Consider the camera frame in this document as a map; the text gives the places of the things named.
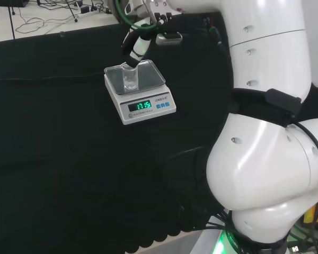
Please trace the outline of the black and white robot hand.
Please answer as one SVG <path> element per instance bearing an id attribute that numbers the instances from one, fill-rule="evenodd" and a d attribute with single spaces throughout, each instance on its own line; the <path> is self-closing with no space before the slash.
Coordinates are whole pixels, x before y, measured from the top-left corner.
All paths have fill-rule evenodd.
<path id="1" fill-rule="evenodd" d="M 142 61 L 151 43 L 151 36 L 145 32 L 129 31 L 122 43 L 122 53 L 126 57 L 126 64 L 136 68 Z"/>

